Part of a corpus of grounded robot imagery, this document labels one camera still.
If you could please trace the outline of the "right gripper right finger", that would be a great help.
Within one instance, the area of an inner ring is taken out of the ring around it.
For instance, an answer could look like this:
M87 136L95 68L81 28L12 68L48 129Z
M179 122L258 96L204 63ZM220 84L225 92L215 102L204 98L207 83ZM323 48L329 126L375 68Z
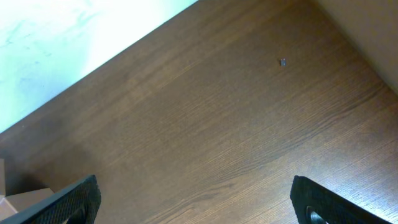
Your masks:
M311 223L387 223L311 179L296 175L290 190L297 220Z

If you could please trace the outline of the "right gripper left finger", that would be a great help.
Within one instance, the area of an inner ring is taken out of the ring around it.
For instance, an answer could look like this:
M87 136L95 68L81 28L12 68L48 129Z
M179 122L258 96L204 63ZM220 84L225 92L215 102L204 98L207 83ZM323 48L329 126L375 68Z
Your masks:
M100 205L101 192L96 176L89 175L1 223L94 224Z

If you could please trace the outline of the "brown cardboard box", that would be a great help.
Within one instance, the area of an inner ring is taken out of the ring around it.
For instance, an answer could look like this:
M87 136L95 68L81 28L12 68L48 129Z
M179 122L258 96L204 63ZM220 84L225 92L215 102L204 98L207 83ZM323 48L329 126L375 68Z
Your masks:
M1 159L1 221L43 201L53 194L54 192L50 188L46 188L7 196L4 159Z

